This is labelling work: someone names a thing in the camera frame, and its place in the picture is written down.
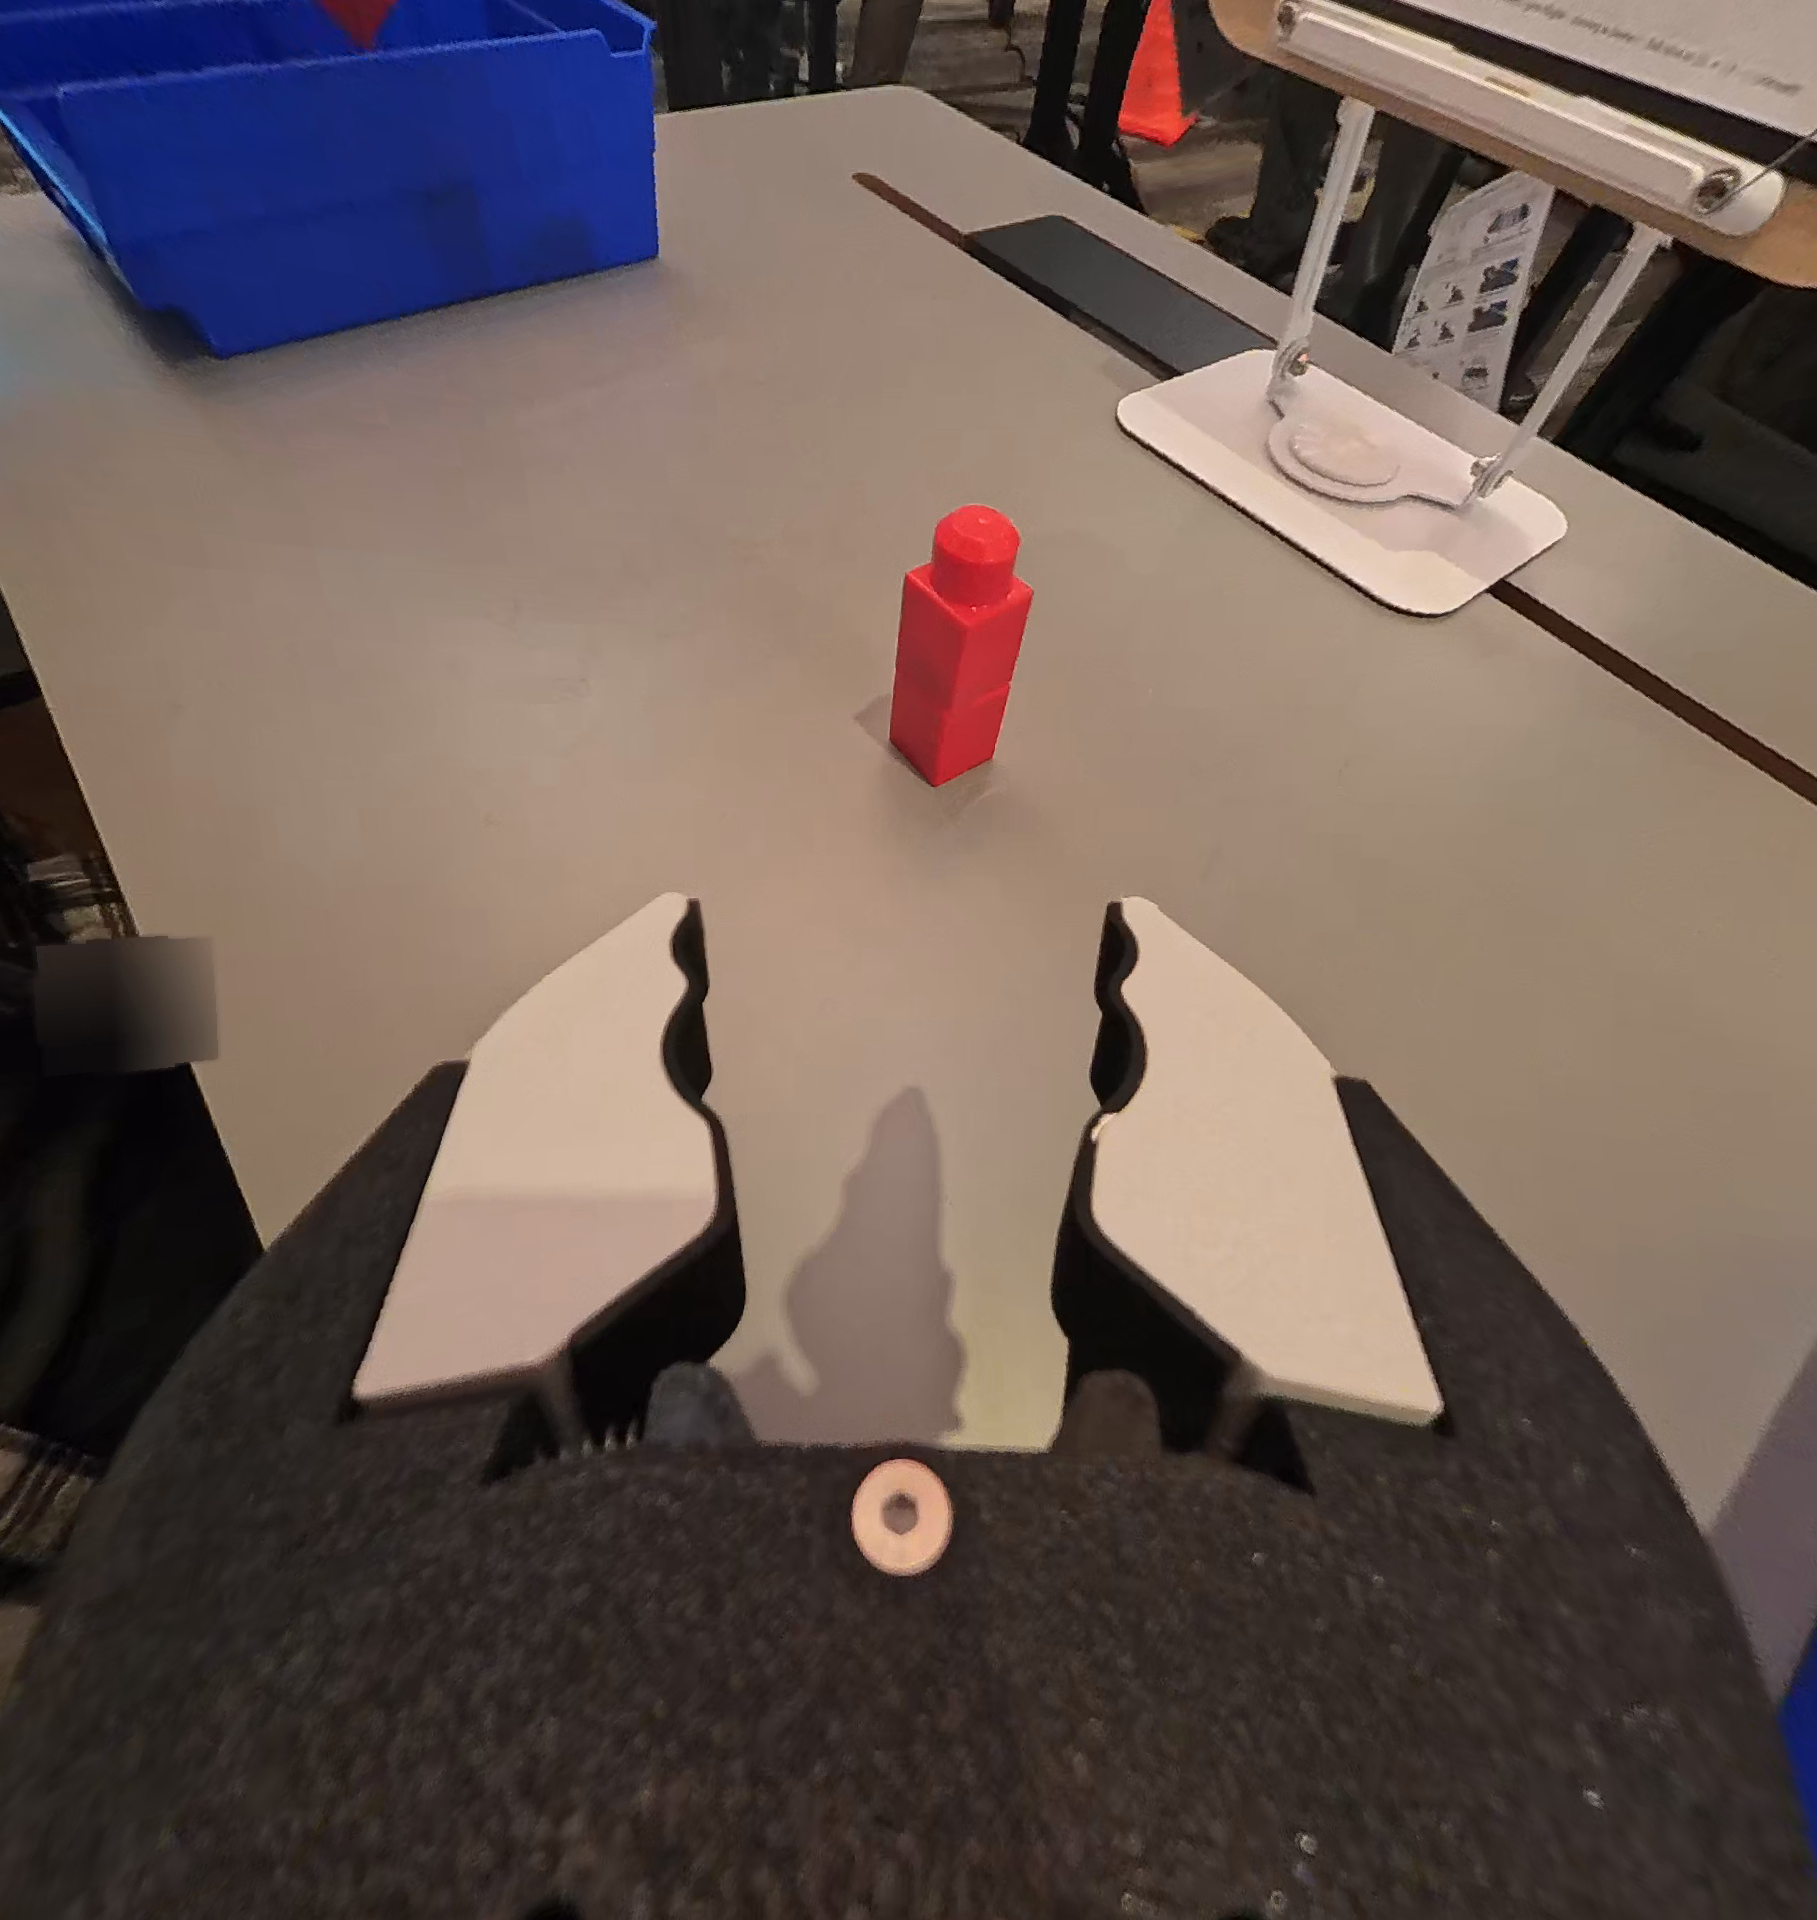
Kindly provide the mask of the black chair frame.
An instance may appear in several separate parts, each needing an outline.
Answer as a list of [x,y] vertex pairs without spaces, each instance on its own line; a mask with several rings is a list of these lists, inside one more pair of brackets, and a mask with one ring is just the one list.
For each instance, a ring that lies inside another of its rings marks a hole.
[[1142,211],[1134,172],[1123,146],[1120,111],[1138,52],[1148,3],[1105,3],[1085,96],[1075,101],[1086,3],[1046,6],[1033,113],[1021,146],[1056,167]]

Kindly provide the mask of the black rectangular panel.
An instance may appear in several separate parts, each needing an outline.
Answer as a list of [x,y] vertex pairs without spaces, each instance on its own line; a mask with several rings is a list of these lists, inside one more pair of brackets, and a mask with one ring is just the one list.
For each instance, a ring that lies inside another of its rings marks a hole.
[[966,251],[1160,379],[1273,351],[1241,319],[1059,213],[972,231]]

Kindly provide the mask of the white paper sheet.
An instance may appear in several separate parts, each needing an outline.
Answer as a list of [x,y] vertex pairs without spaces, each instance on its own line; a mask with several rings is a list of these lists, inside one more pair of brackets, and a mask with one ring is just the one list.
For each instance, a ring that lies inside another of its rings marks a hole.
[[1817,3],[1430,3],[1416,12],[1773,133],[1817,135]]

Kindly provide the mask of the wooden board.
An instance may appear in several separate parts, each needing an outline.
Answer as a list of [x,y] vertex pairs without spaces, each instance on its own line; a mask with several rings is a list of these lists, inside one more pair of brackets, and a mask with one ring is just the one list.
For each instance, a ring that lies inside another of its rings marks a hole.
[[1345,4],[1211,4],[1241,54],[1653,229],[1817,292],[1817,182]]

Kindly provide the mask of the printed leaflet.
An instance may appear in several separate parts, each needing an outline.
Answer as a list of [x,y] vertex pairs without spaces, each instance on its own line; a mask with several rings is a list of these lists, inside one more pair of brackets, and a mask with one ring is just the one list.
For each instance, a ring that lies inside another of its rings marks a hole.
[[1431,229],[1393,356],[1496,410],[1555,191],[1505,173]]

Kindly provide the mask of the white metal stand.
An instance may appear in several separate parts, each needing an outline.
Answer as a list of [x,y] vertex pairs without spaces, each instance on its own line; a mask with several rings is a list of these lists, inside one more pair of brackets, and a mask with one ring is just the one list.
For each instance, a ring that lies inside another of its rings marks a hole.
[[[1568,536],[1563,509],[1517,477],[1519,460],[1652,258],[1688,227],[1745,243],[1780,213],[1787,180],[1780,161],[1716,149],[1355,6],[1280,4],[1273,26],[1285,54],[1345,85],[1280,341],[1123,401],[1117,425],[1381,607],[1461,611]],[[1471,455],[1340,379],[1310,345],[1378,107],[1519,158],[1505,185],[1565,186],[1628,210],[1620,267],[1496,453]]]

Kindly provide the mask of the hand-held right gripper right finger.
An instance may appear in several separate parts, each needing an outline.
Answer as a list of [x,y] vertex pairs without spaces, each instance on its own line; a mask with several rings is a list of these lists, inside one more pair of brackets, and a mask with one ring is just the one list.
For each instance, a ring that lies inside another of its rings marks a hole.
[[1446,1413],[1345,1081],[1252,977],[1143,896],[1105,906],[1094,1111],[1056,1239],[1064,1419],[1088,1380],[1165,1451],[1282,1407]]

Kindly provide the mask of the orange traffic cone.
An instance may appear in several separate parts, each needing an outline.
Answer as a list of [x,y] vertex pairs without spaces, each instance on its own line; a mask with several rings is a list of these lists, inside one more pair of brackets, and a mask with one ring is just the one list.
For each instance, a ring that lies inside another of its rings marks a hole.
[[1126,70],[1117,133],[1166,150],[1188,137],[1195,120],[1183,105],[1173,6],[1148,3]]

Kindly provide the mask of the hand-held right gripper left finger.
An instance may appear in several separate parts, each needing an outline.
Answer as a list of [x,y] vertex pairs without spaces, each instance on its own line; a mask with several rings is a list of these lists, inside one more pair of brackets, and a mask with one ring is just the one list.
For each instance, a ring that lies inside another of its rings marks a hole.
[[504,1399],[557,1451],[643,1439],[748,1277],[707,1104],[704,906],[660,895],[474,1045],[352,1382],[364,1417]]

